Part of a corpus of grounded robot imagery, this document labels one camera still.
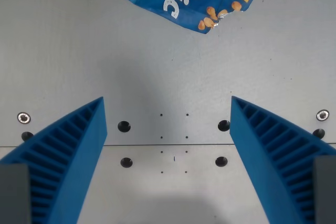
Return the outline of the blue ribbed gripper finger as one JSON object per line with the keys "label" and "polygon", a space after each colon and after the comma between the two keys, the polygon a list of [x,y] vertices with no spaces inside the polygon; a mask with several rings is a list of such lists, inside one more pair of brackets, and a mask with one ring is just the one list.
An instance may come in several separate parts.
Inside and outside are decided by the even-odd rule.
{"label": "blue ribbed gripper finger", "polygon": [[65,115],[1,159],[27,165],[32,223],[77,223],[107,138],[103,97]]}
{"label": "blue ribbed gripper finger", "polygon": [[229,133],[270,223],[335,223],[335,148],[232,97]]}

